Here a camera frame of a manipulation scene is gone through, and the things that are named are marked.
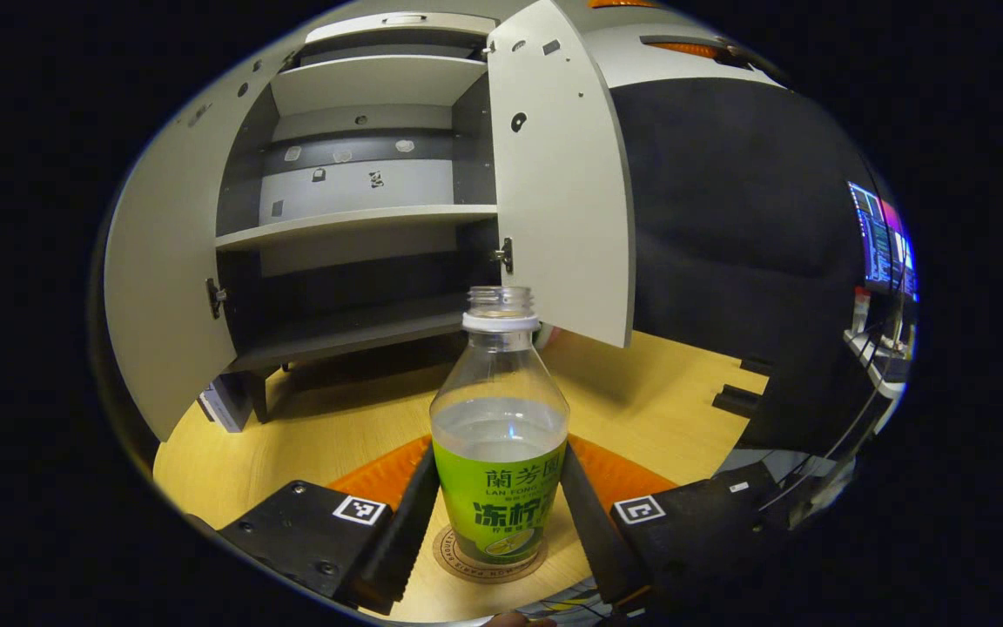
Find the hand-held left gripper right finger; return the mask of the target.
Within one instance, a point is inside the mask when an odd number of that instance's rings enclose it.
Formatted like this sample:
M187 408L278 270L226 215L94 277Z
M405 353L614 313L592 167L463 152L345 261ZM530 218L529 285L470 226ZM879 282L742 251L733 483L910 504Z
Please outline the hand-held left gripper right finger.
M763 462L676 485L585 438L562 461L582 551L614 610L685 610L731 586L785 540Z

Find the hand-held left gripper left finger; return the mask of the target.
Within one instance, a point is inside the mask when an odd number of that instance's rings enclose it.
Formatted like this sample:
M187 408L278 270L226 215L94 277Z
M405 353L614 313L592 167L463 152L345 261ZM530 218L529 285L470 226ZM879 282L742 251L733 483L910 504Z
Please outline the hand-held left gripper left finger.
M389 615L405 596L440 487L425 435L327 485L287 481L219 538L329 602Z

